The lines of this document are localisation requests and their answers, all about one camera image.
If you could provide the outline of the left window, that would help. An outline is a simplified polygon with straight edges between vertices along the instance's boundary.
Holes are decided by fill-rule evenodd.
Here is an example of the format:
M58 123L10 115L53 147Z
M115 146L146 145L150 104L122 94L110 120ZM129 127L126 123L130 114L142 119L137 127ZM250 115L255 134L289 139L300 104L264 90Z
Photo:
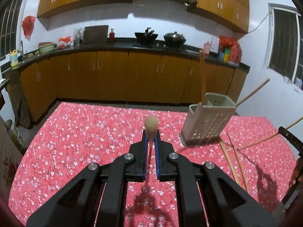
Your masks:
M16 49L17 21L22 0L10 0L4 13L1 15L1 59Z

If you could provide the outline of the red bottle on counter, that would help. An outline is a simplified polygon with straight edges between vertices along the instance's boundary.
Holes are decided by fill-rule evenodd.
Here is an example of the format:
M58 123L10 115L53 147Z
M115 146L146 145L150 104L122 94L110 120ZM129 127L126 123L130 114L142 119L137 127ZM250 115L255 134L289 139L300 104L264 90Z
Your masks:
M115 41L115 33L114 33L114 29L111 28L111 32L109 33L109 41L111 43L113 43Z

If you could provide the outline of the green basin on counter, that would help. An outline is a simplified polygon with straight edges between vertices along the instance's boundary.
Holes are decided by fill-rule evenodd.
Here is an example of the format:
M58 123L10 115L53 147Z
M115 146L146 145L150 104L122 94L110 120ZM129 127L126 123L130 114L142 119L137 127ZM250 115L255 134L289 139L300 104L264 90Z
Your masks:
M52 42L41 42L38 44L38 50L40 53L47 53L54 50L56 43Z

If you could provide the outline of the red plastic bag on wall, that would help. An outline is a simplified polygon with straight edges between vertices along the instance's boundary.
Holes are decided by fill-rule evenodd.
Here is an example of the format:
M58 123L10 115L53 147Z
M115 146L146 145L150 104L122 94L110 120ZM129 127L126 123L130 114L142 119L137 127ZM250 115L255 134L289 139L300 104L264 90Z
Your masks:
M33 34L35 20L36 17L29 15L25 17L22 21L22 29L23 29L24 37L28 41L31 40L31 35Z

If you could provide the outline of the beige perforated utensil holder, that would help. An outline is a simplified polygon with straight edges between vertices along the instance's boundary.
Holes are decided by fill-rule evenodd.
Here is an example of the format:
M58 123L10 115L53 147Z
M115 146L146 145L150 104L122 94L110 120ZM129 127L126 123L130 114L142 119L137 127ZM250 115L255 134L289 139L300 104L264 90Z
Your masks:
M228 96L206 93L204 103L192 104L179 134L183 145L215 142L236 111Z

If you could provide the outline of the black wok left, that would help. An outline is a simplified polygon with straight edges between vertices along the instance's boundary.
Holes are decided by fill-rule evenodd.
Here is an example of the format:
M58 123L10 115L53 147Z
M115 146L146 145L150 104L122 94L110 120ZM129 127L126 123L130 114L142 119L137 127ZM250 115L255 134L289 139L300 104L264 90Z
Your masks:
M147 27L145 32L135 32L137 43L150 46L157 39L158 34L154 33L151 27Z

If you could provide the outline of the black lidded wok right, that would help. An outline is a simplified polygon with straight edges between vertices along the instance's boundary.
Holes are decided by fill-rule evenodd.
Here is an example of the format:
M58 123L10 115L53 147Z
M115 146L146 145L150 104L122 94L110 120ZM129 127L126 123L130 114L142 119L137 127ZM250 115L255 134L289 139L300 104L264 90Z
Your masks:
M174 33L167 33L163 37L166 46L175 49L179 49L186 42L185 37L182 34L179 34L177 31Z

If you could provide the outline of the dark cutting board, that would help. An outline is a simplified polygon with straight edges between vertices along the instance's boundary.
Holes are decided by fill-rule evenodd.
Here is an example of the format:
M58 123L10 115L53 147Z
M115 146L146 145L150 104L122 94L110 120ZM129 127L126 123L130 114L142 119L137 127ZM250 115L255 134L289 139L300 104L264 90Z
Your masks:
M85 27L83 44L101 44L107 42L108 29L108 25Z

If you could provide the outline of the window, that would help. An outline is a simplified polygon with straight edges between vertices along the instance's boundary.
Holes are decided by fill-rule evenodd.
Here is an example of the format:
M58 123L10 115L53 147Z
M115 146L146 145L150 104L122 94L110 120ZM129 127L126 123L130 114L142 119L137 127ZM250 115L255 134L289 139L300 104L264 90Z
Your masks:
M17 21L22 0L10 0L4 13L1 15L1 59L16 49Z
M272 6L270 33L267 68L302 89L302 15Z

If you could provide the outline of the yellow detergent bottle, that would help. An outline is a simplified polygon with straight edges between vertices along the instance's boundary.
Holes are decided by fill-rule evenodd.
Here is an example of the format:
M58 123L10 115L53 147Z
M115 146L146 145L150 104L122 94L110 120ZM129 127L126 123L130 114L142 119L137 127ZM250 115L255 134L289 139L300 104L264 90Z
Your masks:
M15 50L10 51L9 57L10 57L11 68L13 69L13 68L17 67L17 65L19 64L18 50L15 49Z

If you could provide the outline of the red bags and boxes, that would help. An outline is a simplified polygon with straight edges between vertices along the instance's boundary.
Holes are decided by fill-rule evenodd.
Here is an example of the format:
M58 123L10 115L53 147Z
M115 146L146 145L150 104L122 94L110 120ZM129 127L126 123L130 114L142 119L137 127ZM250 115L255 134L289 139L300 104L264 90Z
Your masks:
M219 36L218 59L224 63L238 65L242 57L242 49L233 37Z

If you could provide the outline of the right window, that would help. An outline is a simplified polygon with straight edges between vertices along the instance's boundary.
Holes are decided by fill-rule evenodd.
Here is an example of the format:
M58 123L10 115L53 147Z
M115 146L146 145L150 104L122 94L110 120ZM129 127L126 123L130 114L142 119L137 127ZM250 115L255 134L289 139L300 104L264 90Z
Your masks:
M302 89L302 15L272 6L270 33L267 68Z

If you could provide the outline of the lower wooden kitchen cabinets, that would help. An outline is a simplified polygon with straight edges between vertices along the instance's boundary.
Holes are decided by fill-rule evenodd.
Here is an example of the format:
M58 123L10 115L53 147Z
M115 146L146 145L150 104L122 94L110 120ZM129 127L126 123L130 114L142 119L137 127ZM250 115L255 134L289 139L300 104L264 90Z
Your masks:
M238 100L248 70L205 62L206 91ZM58 98L192 104L201 101L199 60L139 51L92 51L43 59L20 73L30 122Z

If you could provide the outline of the orange plastic bag on counter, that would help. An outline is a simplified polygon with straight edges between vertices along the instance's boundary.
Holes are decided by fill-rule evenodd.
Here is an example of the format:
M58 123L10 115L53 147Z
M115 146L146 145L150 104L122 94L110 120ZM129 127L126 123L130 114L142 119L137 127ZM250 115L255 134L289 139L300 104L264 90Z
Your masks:
M60 37L57 42L57 47L59 49L66 48L71 42L71 36Z

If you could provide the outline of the pink bottle on counter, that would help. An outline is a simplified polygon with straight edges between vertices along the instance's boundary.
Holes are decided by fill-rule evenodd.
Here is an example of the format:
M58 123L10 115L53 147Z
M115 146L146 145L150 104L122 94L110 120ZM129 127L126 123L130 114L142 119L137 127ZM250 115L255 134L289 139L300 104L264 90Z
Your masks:
M203 46L203 54L204 54L205 56L208 56L208 55L209 55L210 48L211 48L211 43L210 43L210 42L204 43L204 46Z

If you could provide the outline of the red floral tablecloth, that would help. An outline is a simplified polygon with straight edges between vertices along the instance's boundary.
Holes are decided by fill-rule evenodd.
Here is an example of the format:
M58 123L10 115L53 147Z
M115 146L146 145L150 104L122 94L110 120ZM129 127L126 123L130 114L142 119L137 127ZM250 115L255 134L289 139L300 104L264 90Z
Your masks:
M190 161L212 161L228 175L231 169L219 143L184 146L179 133L186 112L152 111L61 103L33 138L17 169L9 207L21 223L91 162L104 165L125 154L142 138L144 120L158 117L161 138ZM254 141L276 133L265 117L233 116L221 133L243 188L243 178L227 132L239 153L250 195L269 212L288 189L295 156L281 136L253 147Z

